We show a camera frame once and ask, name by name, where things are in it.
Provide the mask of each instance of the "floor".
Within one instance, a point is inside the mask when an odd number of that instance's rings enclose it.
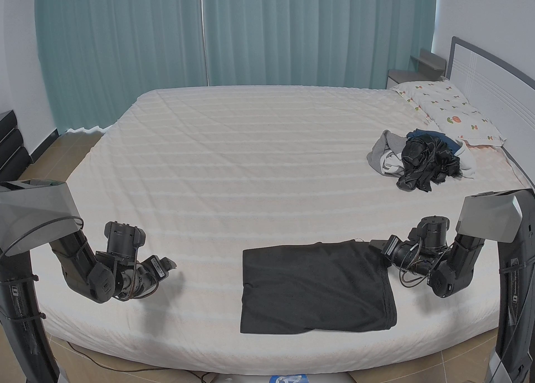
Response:
[[[23,173],[21,179],[42,178],[66,181],[101,136],[100,132],[68,133],[61,136],[35,164]],[[353,371],[350,374],[357,383],[463,383],[466,380],[482,383],[496,334],[496,330],[488,331],[424,358],[369,370]],[[50,344],[54,356],[65,368],[71,383],[195,383],[200,381],[196,376],[183,370],[143,371],[135,374],[110,371],[74,352],[65,341],[57,337],[51,336]],[[92,352],[82,347],[75,346],[75,348],[90,355],[99,364],[116,370],[135,370],[146,367],[144,364]],[[0,370],[2,370],[3,382],[23,383],[25,381],[1,329]],[[209,374],[204,380],[208,383],[213,378],[214,374]]]

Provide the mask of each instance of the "bed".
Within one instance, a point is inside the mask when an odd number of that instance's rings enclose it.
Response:
[[[469,99],[467,85],[477,72],[473,53],[452,45],[449,74]],[[506,83],[500,87],[511,92]],[[488,241],[471,285],[447,299],[424,284],[402,287],[391,267],[398,323],[388,331],[240,333],[244,249],[406,236],[433,214],[453,222],[451,242],[465,196],[529,186],[513,159],[523,167],[528,161],[492,147],[473,150],[475,179],[450,178],[428,194],[403,192],[395,179],[368,165],[366,154],[384,129],[405,135],[426,126],[422,114],[385,90],[238,86],[140,96],[67,183],[93,250],[105,250],[107,221],[135,224],[147,233],[140,257],[169,256],[177,270],[148,299],[96,304],[70,291],[50,247],[39,247],[32,257],[46,329],[77,345],[156,366],[262,375],[410,360],[496,327],[498,254]],[[516,134],[497,126],[515,151]]]

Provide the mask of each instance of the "gray garment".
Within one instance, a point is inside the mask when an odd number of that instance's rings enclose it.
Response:
[[[372,168],[382,175],[381,156],[389,150],[392,150],[394,154],[399,154],[403,151],[403,148],[405,148],[406,142],[406,138],[396,135],[388,130],[384,131],[371,149],[371,152],[369,152],[366,156],[368,163]]]

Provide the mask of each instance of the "black drawer cabinet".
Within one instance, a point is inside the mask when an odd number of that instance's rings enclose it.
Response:
[[[0,182],[19,179],[30,164],[13,111],[0,114]]]

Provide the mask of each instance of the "blue sticker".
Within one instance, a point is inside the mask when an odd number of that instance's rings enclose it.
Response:
[[[309,383],[306,374],[272,375],[269,383]]]

